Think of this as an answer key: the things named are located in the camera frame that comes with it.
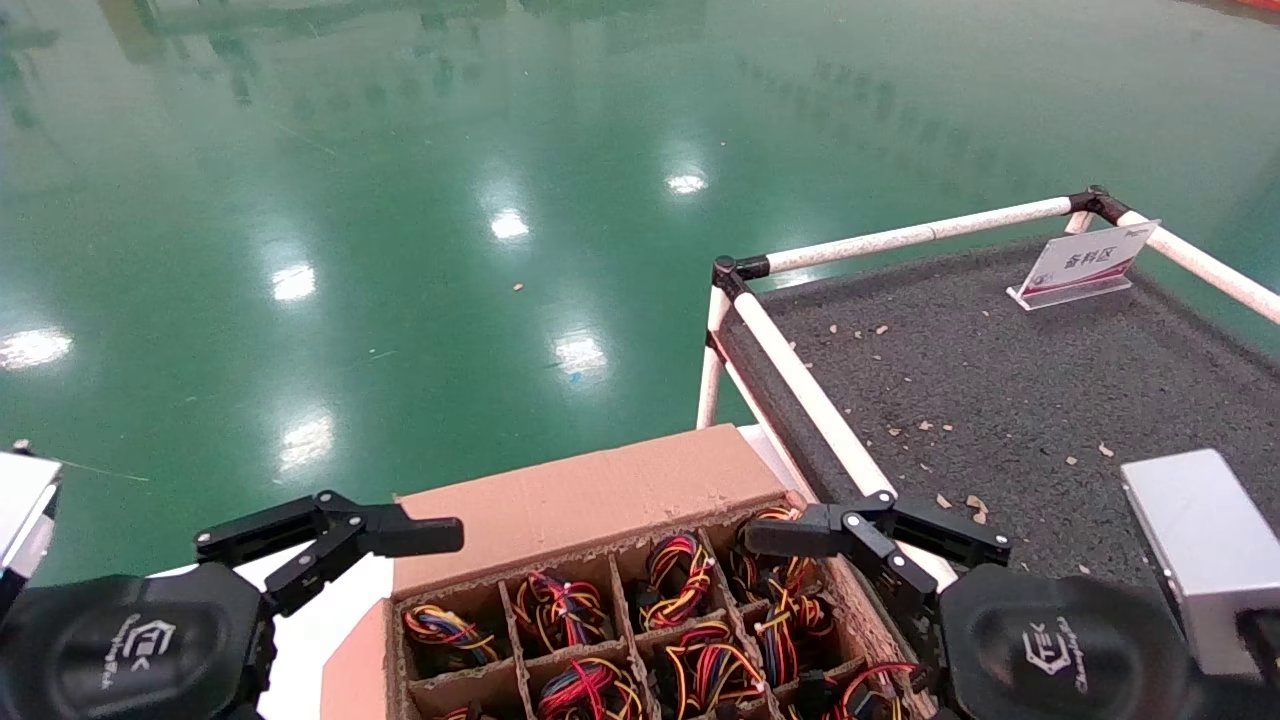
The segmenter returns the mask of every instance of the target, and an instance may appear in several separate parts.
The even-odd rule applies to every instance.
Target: table surface
[[[783,486],[795,489],[796,482],[777,450],[759,425],[739,428],[751,448],[773,470]],[[237,569],[259,589],[276,568],[301,551],[294,547]],[[178,568],[159,575],[177,575],[193,566]],[[275,619],[275,644],[279,657],[271,669],[271,689],[259,701],[259,712],[266,720],[317,720],[320,717],[320,679],[324,664],[338,650],[356,623],[379,600],[390,594],[392,561],[365,556],[342,578],[307,603],[292,618]]]

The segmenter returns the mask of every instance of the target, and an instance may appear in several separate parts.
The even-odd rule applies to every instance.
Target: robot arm
[[[26,505],[0,536],[0,582],[13,593],[0,606],[0,720],[259,720],[276,615],[296,612],[367,552],[456,552],[463,542],[457,518],[412,520],[398,505],[326,491],[198,533],[198,565],[182,575],[23,589],[52,530],[56,464],[0,454],[0,471],[9,473],[4,506],[13,510],[18,486]],[[265,592],[233,570],[308,541]]]
[[[1238,555],[1245,551],[1248,561],[1239,564],[1239,573],[1256,579],[1258,573],[1280,571],[1280,562],[1252,566],[1280,547],[1221,457],[1208,452],[1211,457],[1189,454],[1125,468],[1132,496],[1149,492],[1165,501],[1134,503],[1161,579],[1175,591],[1172,612],[1158,593],[1142,588],[1010,571],[1004,566],[1009,561],[1004,536],[984,525],[957,524],[936,509],[911,506],[890,493],[850,506],[813,505],[795,523],[753,520],[745,542],[762,555],[844,555],[861,570],[920,657],[923,673],[913,679],[916,689],[928,687],[938,697],[943,710],[937,720],[1280,717],[1280,603],[1260,602],[1258,585],[1243,582],[1233,587],[1253,594],[1234,598],[1236,605],[1224,603],[1231,598],[1224,597],[1221,584],[1215,585],[1216,597],[1192,594],[1193,587],[1204,588],[1193,577],[1198,559],[1206,557],[1206,542],[1181,542],[1181,536],[1207,529],[1187,523],[1185,514],[1184,521],[1161,520],[1162,507],[1176,510],[1176,478],[1185,475],[1201,496],[1211,493],[1231,509],[1231,527],[1217,527],[1224,516],[1208,532],[1229,537],[1225,544]],[[1160,477],[1158,487],[1147,487],[1148,474]],[[1211,505],[1190,506],[1204,514]],[[1253,539],[1240,532],[1252,532]],[[893,541],[972,570],[938,589]],[[1222,568],[1216,570],[1215,578],[1222,579]],[[1233,611],[1224,614],[1224,607]],[[1175,616],[1197,610],[1192,620],[1206,623],[1184,634]],[[1188,635],[1198,638],[1199,647],[1234,648],[1253,676],[1211,674],[1198,664],[1197,643]]]

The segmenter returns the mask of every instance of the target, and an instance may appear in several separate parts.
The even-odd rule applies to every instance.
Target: dark gray mat
[[[1061,577],[1083,565],[1096,577],[1152,583],[1120,464],[1202,447],[1226,457],[1280,527],[1280,368],[1140,275],[1129,291],[1024,313],[1005,287],[1021,281],[1042,245],[818,281],[760,300],[836,406],[850,410],[890,482],[929,501],[941,493],[952,512],[980,497],[988,524],[1018,538],[1015,568]],[[881,325],[888,329],[876,334]],[[733,313],[722,342],[819,493],[854,497]],[[919,429],[922,421],[932,429]],[[1187,524],[1213,532],[1196,527],[1194,507]]]

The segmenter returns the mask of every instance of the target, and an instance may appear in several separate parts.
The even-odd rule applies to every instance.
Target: bundled cable
[[[420,644],[452,650],[452,659],[467,667],[500,660],[493,633],[480,630],[472,623],[435,605],[419,605],[404,611],[404,629]]]
[[[754,515],[756,520],[795,520],[799,511],[792,507],[767,507]],[[765,557],[746,550],[742,533],[746,523],[737,528],[737,539],[730,553],[730,574],[735,589],[748,602],[764,600],[771,593],[765,589],[768,577],[777,578],[778,584],[787,588],[792,596],[800,594],[814,568],[810,557]]]
[[[764,679],[742,651],[730,644],[723,621],[695,625],[664,652],[676,671],[676,720],[684,720],[690,710],[698,715],[722,702],[764,694]]]
[[[831,607],[819,597],[795,596],[769,580],[777,602],[769,607],[763,623],[755,624],[764,655],[764,676],[772,687],[795,680],[805,665],[801,657],[817,652],[814,643],[836,629]]]
[[[915,670],[915,665],[911,665],[910,662],[883,662],[863,670],[849,682],[845,687],[845,692],[840,693],[840,700],[831,707],[831,710],[823,712],[820,720],[858,720],[864,716],[867,712],[865,708],[872,707],[869,703],[873,701],[881,703],[882,707],[888,708],[888,716],[891,720],[902,720],[902,698],[886,697],[868,691],[859,692],[872,676],[890,670]],[[791,720],[812,720],[801,717],[801,714],[795,706],[787,707],[787,716]]]
[[[646,630],[675,628],[698,614],[712,587],[716,556],[692,533],[672,536],[649,553],[649,585],[659,598],[640,603]]]
[[[607,660],[571,661],[538,698],[538,720],[641,720],[644,707],[631,675]]]
[[[520,584],[512,610],[520,629],[547,652],[609,639],[600,591],[591,583],[534,573]]]

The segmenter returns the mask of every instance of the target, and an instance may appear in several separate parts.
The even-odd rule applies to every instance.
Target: cardboard box
[[[640,676],[645,655],[652,656],[655,647],[678,635],[671,630],[640,633],[628,621],[623,583],[644,574],[652,543],[690,530],[700,533],[721,555],[732,543],[737,524],[751,512],[780,502],[803,506],[812,500],[803,483],[799,492],[788,492],[732,425],[399,498],[417,518],[461,518],[466,547],[454,555],[396,561],[392,597],[369,610],[325,665],[321,717],[433,720],[483,696],[506,703],[512,715],[536,720],[529,708],[536,706],[539,688],[567,666],[568,657],[594,653]],[[716,565],[717,580],[707,612],[724,619],[737,644],[759,662],[748,623],[762,618],[764,607],[741,606],[732,597],[723,565],[723,559]],[[612,610],[614,639],[543,656],[522,647],[511,596],[530,571],[548,568],[590,579],[602,589]],[[867,662],[900,659],[893,635],[851,568],[831,560],[820,564],[820,573],[841,628],[840,665],[832,670],[847,675]],[[401,620],[416,602],[436,602],[476,623],[480,620],[474,618],[484,616],[498,633],[506,629],[503,642],[513,656],[475,670],[421,676]],[[767,693],[764,702],[744,710],[744,717],[780,717],[788,692],[780,688]],[[920,698],[910,698],[909,707],[918,717],[932,711],[932,705]],[[655,707],[649,712],[657,719]]]

